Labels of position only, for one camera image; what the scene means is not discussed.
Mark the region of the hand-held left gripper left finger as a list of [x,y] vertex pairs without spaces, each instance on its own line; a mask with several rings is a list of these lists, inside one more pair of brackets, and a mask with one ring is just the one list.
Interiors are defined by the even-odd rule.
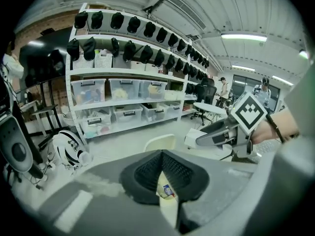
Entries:
[[53,236],[177,236],[158,206],[126,195],[119,177],[139,153],[98,164],[68,182],[39,208]]

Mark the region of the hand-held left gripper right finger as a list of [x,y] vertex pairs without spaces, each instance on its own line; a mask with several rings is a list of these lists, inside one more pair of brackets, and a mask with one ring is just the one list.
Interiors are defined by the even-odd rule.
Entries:
[[161,171],[178,196],[177,234],[243,234],[252,205],[241,205],[241,196],[255,170],[162,150]]

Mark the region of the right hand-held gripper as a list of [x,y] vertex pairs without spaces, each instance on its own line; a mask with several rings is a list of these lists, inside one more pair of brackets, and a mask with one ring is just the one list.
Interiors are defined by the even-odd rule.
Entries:
[[202,147],[230,144],[239,158],[252,154],[251,136],[267,115],[265,108],[250,92],[244,92],[230,108],[226,123],[214,122],[200,129],[204,135],[196,138]]

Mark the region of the blue and white small packet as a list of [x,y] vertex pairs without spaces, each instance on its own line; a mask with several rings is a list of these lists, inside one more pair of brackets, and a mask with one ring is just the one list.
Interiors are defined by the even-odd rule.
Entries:
[[169,197],[169,196],[174,197],[175,196],[175,194],[172,191],[172,189],[170,188],[169,184],[166,184],[163,186],[163,191],[164,191],[166,197]]

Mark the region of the cream waste bin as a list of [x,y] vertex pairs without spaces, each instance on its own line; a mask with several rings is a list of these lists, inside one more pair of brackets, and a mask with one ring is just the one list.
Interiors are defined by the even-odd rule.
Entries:
[[[175,135],[166,134],[150,139],[145,144],[143,151],[148,152],[158,149],[174,149],[175,145],[176,145]],[[172,196],[166,197],[163,191],[163,186],[166,184],[169,184],[170,188],[174,192],[175,194],[174,197]],[[169,183],[163,171],[160,173],[158,178],[156,195],[159,196],[159,206],[162,215],[168,221],[171,227],[175,228],[178,215],[178,196],[175,193],[173,187]]]

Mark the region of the person's right forearm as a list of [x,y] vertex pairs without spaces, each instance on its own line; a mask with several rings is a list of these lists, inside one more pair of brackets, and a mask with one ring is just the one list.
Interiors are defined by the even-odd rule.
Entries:
[[287,138],[299,134],[297,123],[290,110],[267,115],[251,136],[254,145],[266,140],[277,139],[283,143]]

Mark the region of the white round table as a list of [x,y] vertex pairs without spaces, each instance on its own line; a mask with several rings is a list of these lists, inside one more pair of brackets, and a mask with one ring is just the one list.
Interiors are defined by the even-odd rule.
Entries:
[[197,128],[195,128],[196,130],[201,130],[202,127],[206,125],[204,122],[205,120],[208,120],[209,124],[212,124],[220,119],[227,117],[226,110],[220,107],[199,102],[194,102],[193,105],[199,109],[198,114],[200,113],[200,110],[204,111],[204,114],[206,114],[206,116],[202,116],[201,124]]

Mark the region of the black office chair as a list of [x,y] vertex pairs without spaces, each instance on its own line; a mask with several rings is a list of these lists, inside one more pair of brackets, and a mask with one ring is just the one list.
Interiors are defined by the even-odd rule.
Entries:
[[[202,79],[202,82],[195,86],[194,91],[197,96],[197,100],[195,102],[213,105],[213,100],[217,93],[217,88],[215,87],[214,79],[211,78]],[[199,109],[196,108],[194,105],[193,108],[195,109],[195,113],[193,114],[193,116],[190,117],[190,119],[202,118],[202,116],[206,116],[206,114],[204,114],[204,111],[200,110],[200,113],[198,114]]]

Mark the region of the ceiling light bar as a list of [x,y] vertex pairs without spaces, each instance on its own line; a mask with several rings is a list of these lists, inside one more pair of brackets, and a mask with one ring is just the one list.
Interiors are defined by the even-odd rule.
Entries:
[[253,69],[253,68],[239,66],[239,65],[232,65],[232,68],[233,69],[241,69],[241,70],[250,71],[250,72],[255,72],[255,69]]
[[224,33],[221,34],[222,39],[242,39],[242,40],[253,40],[259,42],[266,42],[267,37],[262,35],[253,34],[240,34],[240,33]]
[[284,79],[282,79],[280,77],[277,77],[277,76],[272,76],[272,78],[277,80],[277,81],[280,81],[280,82],[282,82],[282,83],[284,83],[284,84],[286,84],[288,86],[293,86],[294,85],[293,83],[291,83],[291,82],[289,82],[287,80],[284,80]]

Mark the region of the black display stand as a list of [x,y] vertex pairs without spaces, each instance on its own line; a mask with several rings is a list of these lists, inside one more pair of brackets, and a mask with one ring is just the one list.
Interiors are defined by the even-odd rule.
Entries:
[[[48,83],[48,92],[49,92],[49,99],[50,99],[51,104],[50,105],[46,104],[45,93],[44,93],[45,82],[41,82],[39,84],[40,96],[41,96],[41,108],[39,110],[35,110],[33,113],[33,115],[36,118],[39,118],[38,120],[39,127],[41,128],[41,132],[43,133],[45,137],[44,140],[42,140],[38,144],[40,150],[43,150],[48,145],[48,143],[53,138],[53,136],[63,129],[58,113],[57,113],[57,104],[55,104],[54,102],[52,81],[53,79],[46,81]],[[57,127],[55,127],[52,123],[52,119],[50,118],[51,113],[53,113],[53,117],[55,118],[55,121],[57,122]],[[41,114],[44,114],[46,116],[48,124],[50,126],[50,131],[48,133],[46,133],[44,123],[42,122],[42,119],[40,117]]]

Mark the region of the grey pod with black disc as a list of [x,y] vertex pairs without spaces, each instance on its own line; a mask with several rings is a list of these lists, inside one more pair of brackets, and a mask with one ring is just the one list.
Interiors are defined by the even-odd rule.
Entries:
[[7,181],[11,173],[29,173],[39,181],[47,176],[39,168],[44,166],[39,150],[34,145],[18,106],[7,111],[0,118],[0,160],[5,161]]

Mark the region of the white metal shelving rack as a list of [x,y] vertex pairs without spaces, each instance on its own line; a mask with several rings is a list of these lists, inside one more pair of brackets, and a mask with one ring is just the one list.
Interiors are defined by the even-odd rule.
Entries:
[[[92,9],[88,3],[84,3],[79,12],[86,9]],[[194,78],[194,68],[191,66],[190,59],[184,63],[184,59],[178,55],[174,56],[173,52],[158,49],[157,46],[152,44],[147,45],[143,41],[136,39],[131,41],[129,38],[121,36],[111,37],[110,35],[103,34],[87,34],[85,29],[76,30],[74,27],[72,28],[69,41],[75,44],[75,47],[73,52],[66,56],[65,78],[67,97],[74,125],[84,144],[90,139],[84,138],[74,110],[74,94],[71,86],[71,82],[73,81],[124,78],[167,82],[167,90],[179,91],[182,94],[182,111],[178,118],[171,120],[180,120],[181,117],[193,113],[192,109],[184,108],[184,103],[192,99],[192,95],[186,93],[186,88],[189,85],[196,85],[197,81]],[[95,55],[98,53],[113,55],[111,68],[94,67],[73,70],[72,62],[78,60],[79,55],[83,54],[85,60],[94,60]],[[145,71],[131,69],[131,61],[144,63],[146,65]],[[158,68],[162,64],[164,71],[163,74],[159,74]]]

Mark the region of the ceiling air vent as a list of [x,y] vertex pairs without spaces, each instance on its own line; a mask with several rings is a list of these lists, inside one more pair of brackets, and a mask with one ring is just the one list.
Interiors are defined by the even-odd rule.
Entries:
[[202,30],[206,28],[206,25],[204,24],[202,19],[183,0],[167,0],[167,1],[173,4],[174,6],[176,6],[182,12],[184,12],[192,21],[194,21],[199,26],[199,28],[201,28]]

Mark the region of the white perforated basket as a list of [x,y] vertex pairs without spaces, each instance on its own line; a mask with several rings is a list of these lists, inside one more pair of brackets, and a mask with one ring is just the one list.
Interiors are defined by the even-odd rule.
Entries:
[[104,69],[111,68],[112,67],[112,60],[113,60],[112,54],[98,53],[95,55],[94,67],[95,68],[104,68]]
[[94,60],[85,60],[84,55],[79,55],[79,59],[72,62],[74,69],[88,69],[94,68]]

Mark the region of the large black display screen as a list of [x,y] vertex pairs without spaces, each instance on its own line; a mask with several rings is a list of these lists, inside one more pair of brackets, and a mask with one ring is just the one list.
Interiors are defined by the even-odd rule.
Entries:
[[69,27],[54,31],[20,49],[19,62],[24,68],[20,89],[65,75],[66,48],[71,30]]

